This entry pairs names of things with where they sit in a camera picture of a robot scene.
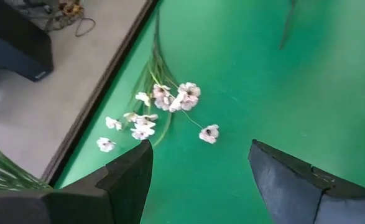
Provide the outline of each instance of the white flower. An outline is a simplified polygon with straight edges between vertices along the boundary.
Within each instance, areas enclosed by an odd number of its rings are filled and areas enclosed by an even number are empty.
[[[181,84],[178,88],[179,94],[184,93],[185,97],[180,102],[181,108],[183,110],[191,110],[199,101],[199,96],[201,94],[200,88],[196,86],[194,83],[187,82],[185,84]]]
[[[158,118],[157,114],[137,116],[136,123],[138,125],[146,125],[153,128],[156,124],[152,121]]]
[[[149,137],[149,135],[146,132],[141,131],[139,129],[131,128],[131,131],[132,131],[132,134],[131,135],[136,140],[144,140],[144,139],[147,139]]]
[[[135,128],[145,132],[148,135],[153,135],[155,134],[155,130],[152,129],[152,127],[148,126],[148,125],[139,125],[139,124],[135,124]]]
[[[199,138],[214,144],[219,136],[218,125],[213,124],[201,130]]]
[[[136,96],[135,99],[137,100],[142,100],[146,106],[150,106],[150,98],[146,93],[143,92],[139,92]]]
[[[135,128],[131,128],[132,136],[136,140],[144,140],[155,133],[155,130],[151,129],[148,125],[135,124]]]
[[[186,93],[179,93],[176,99],[173,100],[173,102],[170,105],[170,112],[178,111],[181,109],[182,105],[181,102],[185,98]]]
[[[108,138],[102,138],[100,137],[96,144],[98,145],[99,149],[103,152],[110,152],[114,148],[114,145],[116,145],[115,142],[110,141]]]
[[[135,122],[137,120],[138,114],[136,114],[135,112],[125,113],[123,117],[125,117],[128,122]]]
[[[153,85],[153,97],[156,99],[168,97],[168,96],[170,96],[169,90],[170,90],[170,87],[168,87],[168,86],[155,84],[155,85]]]
[[[106,117],[106,125],[108,128],[116,128],[116,130],[121,130],[122,124],[120,121]]]
[[[156,98],[155,100],[155,105],[158,109],[162,109],[164,111],[169,110],[171,102],[174,101],[174,97],[172,96],[165,96],[165,97],[160,97],[160,98]]]

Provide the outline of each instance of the flower petal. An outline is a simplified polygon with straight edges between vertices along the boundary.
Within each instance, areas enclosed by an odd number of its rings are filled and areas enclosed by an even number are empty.
[[[157,118],[159,118],[159,116],[158,116],[157,114],[147,115],[147,117],[148,117],[151,121],[154,121],[154,120],[156,120]]]
[[[181,102],[181,107],[183,110],[190,111],[196,104],[197,101],[183,101]]]
[[[173,100],[173,102],[170,105],[170,112],[174,112],[174,111],[178,111],[181,109],[181,101],[185,98],[186,93],[185,92],[181,92],[178,94],[178,96],[176,97],[175,100]]]
[[[148,121],[145,126],[147,126],[148,128],[153,128],[154,126],[156,126],[156,123]]]
[[[110,117],[106,117],[106,125],[108,128],[116,128],[118,131],[121,130],[122,128],[122,124],[120,121],[116,120],[116,119],[112,119]]]
[[[103,152],[110,152],[113,150],[114,145],[116,145],[115,142],[110,141],[108,138],[102,138],[100,137],[96,144],[98,145],[99,149]]]
[[[170,105],[169,103],[165,103],[164,100],[162,98],[158,98],[155,100],[155,105],[158,109],[162,109],[164,111],[169,110]]]
[[[193,96],[193,95],[187,95],[187,96],[183,99],[183,102],[186,102],[186,101],[191,101],[191,102],[197,103],[197,102],[199,101],[199,97],[197,97],[197,96]]]
[[[201,90],[199,87],[196,87],[196,88],[192,88],[191,89],[191,92],[192,92],[192,95],[195,95],[197,97],[199,97],[201,95]]]
[[[137,119],[138,114],[136,114],[135,112],[131,112],[131,113],[125,113],[123,115],[123,117],[125,117],[127,119],[128,122],[135,122],[135,120]]]
[[[153,85],[153,97],[156,99],[170,96],[170,87],[165,85]]]
[[[219,136],[218,125],[213,124],[203,128],[199,133],[199,138],[208,143],[214,144]]]
[[[194,83],[187,82],[185,84],[186,89],[191,89],[191,88],[195,88],[195,87],[196,87],[196,84],[194,84]]]
[[[152,128],[156,125],[155,123],[152,123],[153,125],[140,125],[140,124],[135,124],[135,128],[137,130],[143,131],[148,135],[153,135],[155,133],[155,130],[153,130]]]
[[[187,91],[188,89],[186,88],[185,84],[184,83],[180,84],[180,86],[178,87],[178,93],[183,93]]]
[[[141,130],[131,128],[131,131],[132,131],[131,136],[133,136],[136,140],[144,140],[149,137],[148,134],[146,134]]]
[[[146,93],[143,92],[139,92],[136,96],[135,99],[137,100],[142,100],[146,106],[150,106],[150,98]]]

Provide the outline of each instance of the black object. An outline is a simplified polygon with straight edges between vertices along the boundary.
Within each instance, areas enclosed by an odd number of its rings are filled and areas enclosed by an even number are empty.
[[[42,176],[42,179],[49,185],[54,186],[61,176],[70,156],[73,154],[73,150],[80,142],[81,137],[86,131],[86,127],[91,123],[91,120],[102,103],[105,94],[110,89],[116,75],[120,74],[119,71],[121,67],[126,61],[130,50],[133,48],[135,41],[141,30],[145,27],[158,2],[159,0],[146,0],[123,42],[113,55],[104,74],[95,86],[89,99],[86,101],[86,105],[81,109],[60,147],[52,157],[50,164],[47,166]]]
[[[27,9],[32,9],[32,8],[35,8],[35,7],[43,7],[43,6],[46,6],[46,4],[44,2],[35,2],[35,3],[32,3],[30,0],[23,0],[23,2],[25,3],[25,6]]]
[[[0,190],[0,224],[139,224],[152,166],[145,140],[62,190]]]
[[[365,188],[253,140],[249,161],[276,224],[365,224]]]
[[[0,0],[0,68],[39,81],[53,70],[50,37]]]

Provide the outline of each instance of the gray surface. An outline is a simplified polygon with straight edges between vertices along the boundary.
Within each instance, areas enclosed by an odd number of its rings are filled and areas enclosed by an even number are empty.
[[[96,27],[52,32],[54,72],[38,83],[0,72],[0,150],[41,177],[145,0],[86,0]]]

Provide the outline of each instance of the wire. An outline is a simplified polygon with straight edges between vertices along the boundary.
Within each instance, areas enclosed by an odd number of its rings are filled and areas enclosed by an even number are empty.
[[[81,24],[83,23],[83,21],[91,21],[92,22],[92,26],[89,29],[87,29],[86,31],[84,31],[84,32],[82,32],[82,33],[79,34],[78,31],[80,30],[80,27],[81,27]],[[95,26],[96,26],[95,20],[93,20],[91,18],[87,18],[83,14],[83,16],[80,18],[80,22],[78,23],[78,26],[76,28],[75,36],[76,37],[81,37],[83,35],[86,35],[87,33],[91,32],[94,29]]]

